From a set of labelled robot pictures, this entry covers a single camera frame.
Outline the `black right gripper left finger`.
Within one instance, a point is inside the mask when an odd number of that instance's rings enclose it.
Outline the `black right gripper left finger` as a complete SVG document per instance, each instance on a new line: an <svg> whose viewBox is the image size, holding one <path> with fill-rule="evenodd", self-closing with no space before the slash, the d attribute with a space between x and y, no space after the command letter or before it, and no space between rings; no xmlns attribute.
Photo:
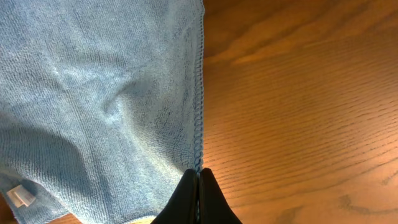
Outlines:
<svg viewBox="0 0 398 224"><path fill-rule="evenodd" d="M186 170L166 206L151 224L196 223L197 186L198 176L195 170Z"/></svg>

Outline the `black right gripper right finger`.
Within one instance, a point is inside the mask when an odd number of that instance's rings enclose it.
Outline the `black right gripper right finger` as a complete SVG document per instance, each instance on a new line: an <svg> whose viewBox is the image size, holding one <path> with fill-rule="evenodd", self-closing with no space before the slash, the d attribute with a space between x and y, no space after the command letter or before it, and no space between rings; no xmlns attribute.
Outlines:
<svg viewBox="0 0 398 224"><path fill-rule="evenodd" d="M201 224L242 224L229 207L211 169L200 172L198 189Z"/></svg>

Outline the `blue microfiber cloth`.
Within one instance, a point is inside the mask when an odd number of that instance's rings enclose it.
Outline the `blue microfiber cloth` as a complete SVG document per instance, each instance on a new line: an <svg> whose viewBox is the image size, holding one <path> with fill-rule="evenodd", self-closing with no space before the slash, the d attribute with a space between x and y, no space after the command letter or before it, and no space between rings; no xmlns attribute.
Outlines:
<svg viewBox="0 0 398 224"><path fill-rule="evenodd" d="M20 223L158 215L203 155L201 1L1 2L1 193Z"/></svg>

